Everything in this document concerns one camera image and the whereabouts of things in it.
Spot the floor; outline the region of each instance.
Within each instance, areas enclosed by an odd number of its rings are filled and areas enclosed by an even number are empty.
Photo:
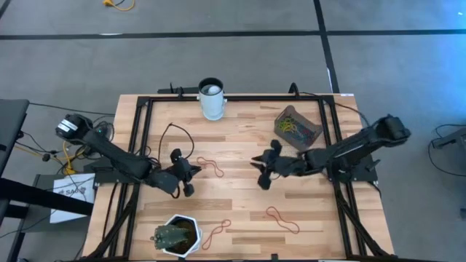
[[[222,79],[227,92],[284,92],[296,82],[301,91],[354,93],[371,121],[392,114],[413,133],[406,145],[374,154],[382,160],[379,186],[395,252],[405,258],[463,261],[466,221],[459,209],[466,207],[466,178],[437,171],[427,156],[436,126],[466,123],[466,31],[450,30],[466,29],[463,1],[320,1],[332,60],[321,37],[312,33],[30,40],[31,35],[98,33],[317,32],[323,24],[317,22],[315,2],[136,0],[135,9],[119,12],[101,1],[0,0],[7,7],[0,17],[0,94],[114,112],[120,94],[155,93],[171,82],[193,86],[208,76]],[[24,35],[29,40],[13,40]],[[64,114],[31,106],[23,130],[45,147],[59,148],[53,129]],[[455,146],[433,151],[435,162],[452,172],[465,173],[462,157]],[[32,184],[35,174],[55,174],[57,169],[15,151],[3,176]],[[16,227],[17,221],[5,219],[0,235]],[[85,230],[27,234],[20,256],[31,261],[72,259]],[[2,260],[13,235],[0,239]]]

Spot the wooden table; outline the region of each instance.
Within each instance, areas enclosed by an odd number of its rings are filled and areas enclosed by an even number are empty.
[[[114,143],[124,150],[128,148],[136,100],[137,95],[122,95],[116,110]],[[335,100],[356,108],[353,96],[335,95]],[[270,259],[272,253],[277,253],[280,259],[344,258],[333,187],[323,174],[278,178],[272,182],[270,190],[263,191],[257,185],[258,170],[249,164],[252,156],[258,156],[269,148],[271,139],[277,139],[273,133],[273,121],[290,104],[310,121],[321,123],[317,103],[312,101],[227,103],[223,119],[217,122],[209,122],[202,116],[198,102],[156,102],[148,139],[151,155],[157,157],[161,134],[173,122],[188,130],[195,141],[195,150],[189,161],[197,164],[198,156],[214,159],[225,176],[217,178],[213,168],[208,166],[194,177],[192,183],[196,192],[189,198],[181,194],[180,199],[172,199],[157,188],[141,186],[130,259],[176,259],[156,250],[149,239],[155,228],[174,214],[196,218],[204,231],[202,242],[222,220],[228,218],[232,221],[226,231],[214,235],[208,250],[200,249],[191,254],[190,259]],[[337,106],[336,109],[343,138],[358,132],[361,128],[359,116],[346,108]],[[325,111],[334,142],[330,110],[327,108]],[[143,129],[142,124],[143,117],[139,130]],[[284,145],[283,155],[293,156],[296,149],[279,140]],[[325,147],[323,135],[312,147]],[[160,149],[163,167],[171,164],[169,154],[174,148],[180,148],[186,156],[191,150],[191,142],[185,133],[171,127]],[[364,182],[353,185],[363,225],[382,248],[392,253],[379,193]],[[104,185],[98,189],[84,255],[91,253],[101,241],[112,187]],[[108,229],[113,224],[117,209],[118,190],[111,207]],[[275,206],[285,220],[299,224],[301,232],[292,234],[279,227],[274,218],[266,215],[268,206]],[[349,221],[348,225],[352,249],[357,254],[355,232]],[[117,255],[122,254],[125,233],[126,225],[123,225]]]

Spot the succulent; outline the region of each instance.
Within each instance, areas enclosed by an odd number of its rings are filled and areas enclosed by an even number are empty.
[[[151,237],[154,241],[155,248],[158,250],[173,247],[176,244],[187,241],[186,234],[188,229],[182,229],[175,225],[158,226],[155,229],[155,234]]]

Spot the white paper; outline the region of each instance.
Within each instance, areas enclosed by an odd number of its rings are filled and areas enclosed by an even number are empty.
[[[53,181],[53,192],[67,197],[72,197],[74,199],[94,203],[94,190],[92,189],[94,176],[95,174],[68,175],[63,179],[55,180]],[[52,209],[50,212],[50,223],[59,223],[86,216],[62,210]]]

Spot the white cup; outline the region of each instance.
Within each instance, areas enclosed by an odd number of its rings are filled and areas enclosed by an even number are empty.
[[[224,116],[225,103],[224,84],[213,77],[206,78],[199,83],[199,96],[202,114],[211,121],[219,120]]]

